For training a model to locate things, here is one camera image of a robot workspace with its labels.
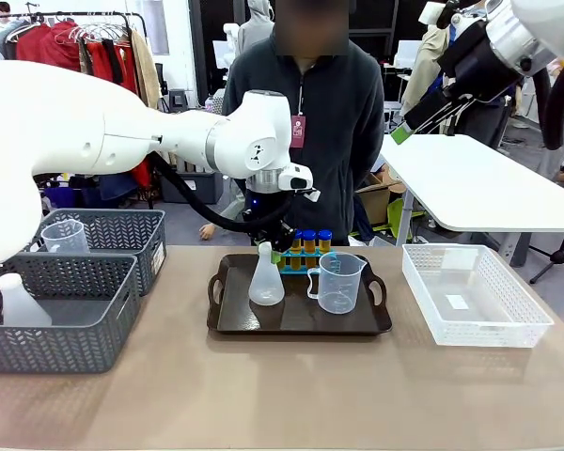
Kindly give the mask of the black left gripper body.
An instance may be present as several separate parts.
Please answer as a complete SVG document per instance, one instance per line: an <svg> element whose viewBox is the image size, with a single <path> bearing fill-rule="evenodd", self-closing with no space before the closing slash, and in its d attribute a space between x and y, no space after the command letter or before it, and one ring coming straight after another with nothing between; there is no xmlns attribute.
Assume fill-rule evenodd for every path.
<svg viewBox="0 0 564 451"><path fill-rule="evenodd" d="M248 237L260 240L260 243L268 242L276 251L287 252L295 238L295 229L285 220L289 209L289 202L277 206L266 205L264 200L246 200L242 216L247 223L273 216L271 221L250 231Z"/></svg>

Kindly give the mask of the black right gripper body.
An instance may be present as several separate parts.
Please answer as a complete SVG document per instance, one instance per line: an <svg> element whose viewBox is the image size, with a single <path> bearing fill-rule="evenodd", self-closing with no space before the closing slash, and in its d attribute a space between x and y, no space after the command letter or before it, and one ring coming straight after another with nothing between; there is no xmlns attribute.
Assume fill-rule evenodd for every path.
<svg viewBox="0 0 564 451"><path fill-rule="evenodd" d="M470 25L437 60L443 73L454 79L443 89L448 100L471 96L492 101L521 80L520 73L496 56L485 27L481 21Z"/></svg>

